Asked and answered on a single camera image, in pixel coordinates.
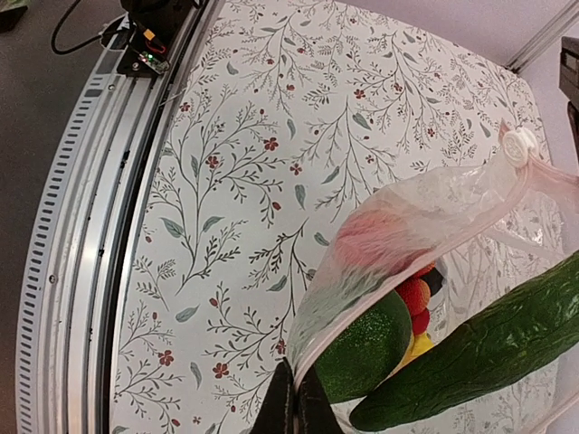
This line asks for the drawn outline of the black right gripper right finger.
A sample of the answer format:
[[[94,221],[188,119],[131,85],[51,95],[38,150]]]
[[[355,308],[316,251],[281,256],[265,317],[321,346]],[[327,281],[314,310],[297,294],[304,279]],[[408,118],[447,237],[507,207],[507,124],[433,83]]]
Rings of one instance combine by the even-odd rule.
[[[335,413],[331,409],[325,390],[311,367],[299,386],[299,434],[343,434]]]

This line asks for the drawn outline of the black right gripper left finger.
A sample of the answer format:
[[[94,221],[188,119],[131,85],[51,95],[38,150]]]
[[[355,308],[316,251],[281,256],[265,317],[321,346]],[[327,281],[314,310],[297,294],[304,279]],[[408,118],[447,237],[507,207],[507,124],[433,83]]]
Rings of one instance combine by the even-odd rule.
[[[275,368],[260,409],[260,433],[298,432],[293,372],[287,361]]]

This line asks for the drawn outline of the dark green toy avocado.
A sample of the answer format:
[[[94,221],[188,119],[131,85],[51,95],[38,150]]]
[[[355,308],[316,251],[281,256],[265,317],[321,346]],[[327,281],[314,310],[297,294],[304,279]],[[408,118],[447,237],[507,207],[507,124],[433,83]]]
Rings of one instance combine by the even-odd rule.
[[[345,329],[315,363],[330,403],[365,397],[403,360],[412,337],[411,317],[391,292]]]

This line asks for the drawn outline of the yellow toy pepper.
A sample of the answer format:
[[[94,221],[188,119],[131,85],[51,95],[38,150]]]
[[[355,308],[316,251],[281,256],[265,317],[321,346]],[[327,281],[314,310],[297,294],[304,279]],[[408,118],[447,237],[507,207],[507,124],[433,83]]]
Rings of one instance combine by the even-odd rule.
[[[425,354],[433,347],[434,343],[426,332],[415,335],[411,341],[409,349],[404,355],[402,361],[399,363],[398,367],[405,367],[405,365]]]

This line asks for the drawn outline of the red toy lychee bunch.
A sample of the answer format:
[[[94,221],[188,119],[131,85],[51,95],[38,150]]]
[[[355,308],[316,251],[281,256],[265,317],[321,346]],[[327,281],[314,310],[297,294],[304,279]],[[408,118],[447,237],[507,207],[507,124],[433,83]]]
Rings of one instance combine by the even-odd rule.
[[[426,332],[430,323],[428,304],[432,292],[426,279],[429,278],[434,271],[435,266],[429,265],[408,278],[395,290],[409,311],[414,335]]]

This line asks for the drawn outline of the clear zip top bag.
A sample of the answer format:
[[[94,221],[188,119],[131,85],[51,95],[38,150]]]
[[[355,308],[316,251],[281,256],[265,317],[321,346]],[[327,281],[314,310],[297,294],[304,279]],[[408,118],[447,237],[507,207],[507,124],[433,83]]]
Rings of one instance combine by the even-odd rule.
[[[297,380],[339,333],[410,278],[432,292],[430,334],[461,321],[578,246],[578,178],[547,163],[526,128],[499,134],[479,167],[444,167],[379,189],[340,227],[289,333]]]

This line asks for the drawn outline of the green toy cucumber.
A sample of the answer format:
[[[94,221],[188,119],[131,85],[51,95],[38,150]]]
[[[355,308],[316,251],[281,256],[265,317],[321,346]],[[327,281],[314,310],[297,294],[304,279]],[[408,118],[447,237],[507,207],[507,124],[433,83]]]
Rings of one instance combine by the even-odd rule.
[[[378,431],[428,419],[518,382],[577,342],[573,254],[463,322],[368,394],[349,421]]]

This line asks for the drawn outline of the red toy apple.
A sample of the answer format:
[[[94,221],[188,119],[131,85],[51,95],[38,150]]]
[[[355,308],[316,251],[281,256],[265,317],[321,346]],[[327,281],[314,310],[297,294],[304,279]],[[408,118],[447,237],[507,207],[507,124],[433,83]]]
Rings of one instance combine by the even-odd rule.
[[[412,237],[400,216],[372,210],[346,220],[337,233],[334,252],[345,267],[391,276],[431,250],[432,246]]]

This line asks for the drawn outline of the white bag zipper slider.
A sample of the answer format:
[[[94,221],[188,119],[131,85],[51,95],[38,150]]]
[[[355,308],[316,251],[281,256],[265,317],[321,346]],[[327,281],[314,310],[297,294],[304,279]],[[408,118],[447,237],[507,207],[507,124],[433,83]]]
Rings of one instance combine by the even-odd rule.
[[[526,127],[506,132],[501,144],[506,159],[516,169],[525,167],[529,157],[539,156],[536,137]]]

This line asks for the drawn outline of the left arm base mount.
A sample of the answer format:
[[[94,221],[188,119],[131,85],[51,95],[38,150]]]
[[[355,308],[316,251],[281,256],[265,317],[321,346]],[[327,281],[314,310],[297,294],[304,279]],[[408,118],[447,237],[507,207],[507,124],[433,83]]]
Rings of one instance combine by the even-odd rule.
[[[121,1],[128,13],[128,36],[117,73],[153,78],[170,66],[169,53],[190,14],[202,12],[205,1]]]

